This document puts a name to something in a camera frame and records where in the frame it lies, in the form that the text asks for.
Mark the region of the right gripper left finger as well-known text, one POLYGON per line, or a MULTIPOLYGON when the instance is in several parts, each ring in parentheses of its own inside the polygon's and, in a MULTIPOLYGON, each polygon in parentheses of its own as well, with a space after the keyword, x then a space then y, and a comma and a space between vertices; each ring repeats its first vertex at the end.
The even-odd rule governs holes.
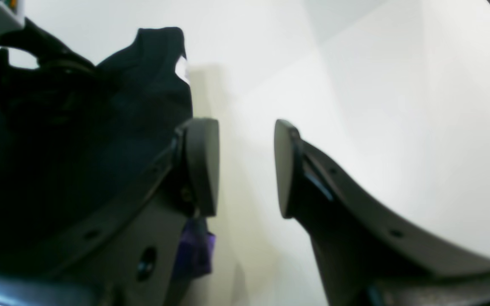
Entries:
POLYGON ((187 222, 214 217, 219 122, 193 118, 105 207, 0 257, 0 306, 161 306, 187 222))

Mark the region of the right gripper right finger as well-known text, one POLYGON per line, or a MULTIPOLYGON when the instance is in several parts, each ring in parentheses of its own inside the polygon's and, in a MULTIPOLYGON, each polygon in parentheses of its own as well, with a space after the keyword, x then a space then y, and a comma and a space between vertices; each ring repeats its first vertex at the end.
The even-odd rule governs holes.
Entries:
POLYGON ((330 306, 490 306, 490 258, 385 207, 287 120, 274 158, 280 213, 309 235, 330 306))

